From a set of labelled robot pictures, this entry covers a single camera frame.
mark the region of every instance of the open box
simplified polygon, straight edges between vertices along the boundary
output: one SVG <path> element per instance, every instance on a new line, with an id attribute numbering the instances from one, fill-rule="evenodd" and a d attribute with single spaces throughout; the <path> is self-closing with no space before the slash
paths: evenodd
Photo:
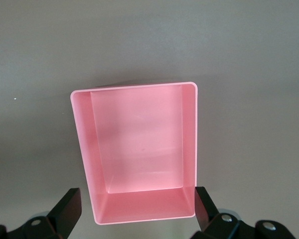
<path id="1" fill-rule="evenodd" d="M 71 102 L 97 224 L 195 215 L 193 82 L 78 90 Z"/>

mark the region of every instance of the silver bolt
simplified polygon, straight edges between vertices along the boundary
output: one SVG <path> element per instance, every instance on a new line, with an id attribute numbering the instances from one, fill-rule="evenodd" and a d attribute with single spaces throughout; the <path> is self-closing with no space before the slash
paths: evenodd
<path id="1" fill-rule="evenodd" d="M 36 225 L 39 225 L 41 222 L 41 220 L 34 220 L 32 223 L 31 223 L 31 226 L 36 226 Z"/>
<path id="2" fill-rule="evenodd" d="M 271 231 L 275 231 L 275 230 L 276 230 L 276 227 L 274 226 L 274 224 L 269 223 L 269 222 L 265 222 L 265 223 L 263 223 L 263 226 L 264 226 L 266 229 L 271 230 Z"/>
<path id="3" fill-rule="evenodd" d="M 225 222 L 232 222 L 233 219 L 231 218 L 231 216 L 224 214 L 221 216 L 222 220 L 224 220 Z"/>

